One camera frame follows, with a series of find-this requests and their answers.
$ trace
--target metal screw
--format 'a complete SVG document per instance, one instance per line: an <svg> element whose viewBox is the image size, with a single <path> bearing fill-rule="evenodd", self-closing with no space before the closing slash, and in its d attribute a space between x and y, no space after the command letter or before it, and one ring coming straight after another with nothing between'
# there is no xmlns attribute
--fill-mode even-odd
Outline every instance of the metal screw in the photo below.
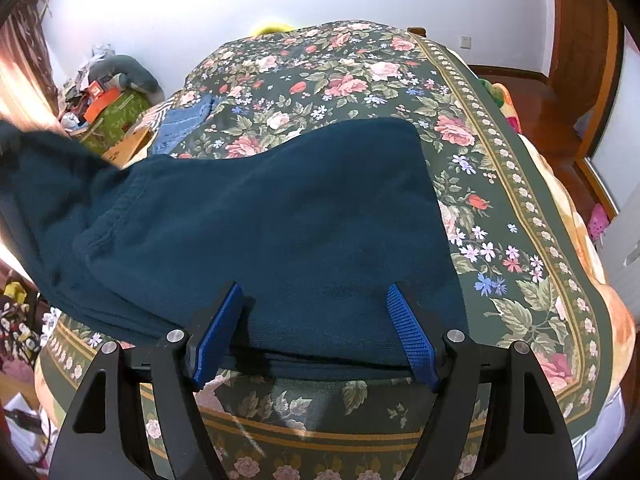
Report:
<svg viewBox="0 0 640 480"><path fill-rule="evenodd" d="M529 353L529 345L526 344L524 341L516 341L513 344L513 347L515 348L516 352L518 354L526 354Z"/></svg>
<svg viewBox="0 0 640 480"><path fill-rule="evenodd" d="M447 339L454 343L462 343L465 340L465 335L460 330L456 330L454 328L453 330L449 330L447 332Z"/></svg>
<svg viewBox="0 0 640 480"><path fill-rule="evenodd" d="M184 337L184 332L182 330L180 330L179 328L176 328L175 330L171 330L171 332L169 332L166 335L166 340L169 343L177 343L183 337Z"/></svg>
<svg viewBox="0 0 640 480"><path fill-rule="evenodd" d="M103 354L111 354L115 352L115 349L118 347L118 344L115 341L107 341L104 345L102 345L102 353Z"/></svg>

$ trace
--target wooden floor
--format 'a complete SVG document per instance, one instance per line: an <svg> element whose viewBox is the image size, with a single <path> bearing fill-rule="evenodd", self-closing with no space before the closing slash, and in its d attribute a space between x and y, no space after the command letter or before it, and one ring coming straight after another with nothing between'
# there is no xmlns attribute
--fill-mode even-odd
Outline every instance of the wooden floor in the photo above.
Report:
<svg viewBox="0 0 640 480"><path fill-rule="evenodd" d="M575 207L585 222L596 204L594 193L574 168L574 158L580 145L571 121L567 120L552 89L534 79L487 75L478 76L502 83L511 93L522 133L546 158L556 177L574 199Z"/></svg>

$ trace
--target pink shoe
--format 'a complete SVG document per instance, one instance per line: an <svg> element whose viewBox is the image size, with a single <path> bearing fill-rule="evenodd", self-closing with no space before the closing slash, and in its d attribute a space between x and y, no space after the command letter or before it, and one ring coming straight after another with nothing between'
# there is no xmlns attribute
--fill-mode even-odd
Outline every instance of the pink shoe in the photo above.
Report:
<svg viewBox="0 0 640 480"><path fill-rule="evenodd" d="M587 224L587 231L593 242L596 242L600 235L604 232L609 225L609 218L604 211L602 204L596 204L591 211L591 219Z"/></svg>

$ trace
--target floral bedspread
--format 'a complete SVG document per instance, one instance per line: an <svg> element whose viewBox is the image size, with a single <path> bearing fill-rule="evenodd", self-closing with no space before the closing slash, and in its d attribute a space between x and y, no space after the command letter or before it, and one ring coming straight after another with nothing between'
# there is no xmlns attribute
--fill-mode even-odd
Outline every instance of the floral bedspread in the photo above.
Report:
<svg viewBox="0 0 640 480"><path fill-rule="evenodd" d="M571 436L594 425L612 367L606 306L526 147L446 49L377 23L327 23L227 43L188 76L176 105L206 92L215 97L212 113L172 156L251 156L336 121L393 116L414 124L471 337L503 347L527 341ZM63 409L105 339L69 318L58 324L41 362ZM354 379L220 370L198 402L229 477L398 480L433 396L410 378ZM142 394L154 459L169 474L151 387ZM487 404L481 388L459 478L475 464Z"/></svg>

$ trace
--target curtain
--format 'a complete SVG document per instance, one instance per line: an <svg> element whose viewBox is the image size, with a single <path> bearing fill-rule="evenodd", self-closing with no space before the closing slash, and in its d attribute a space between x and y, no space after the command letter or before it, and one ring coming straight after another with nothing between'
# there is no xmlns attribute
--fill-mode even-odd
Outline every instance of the curtain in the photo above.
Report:
<svg viewBox="0 0 640 480"><path fill-rule="evenodd" d="M19 0L0 28L0 117L21 130L64 133L37 5Z"/></svg>

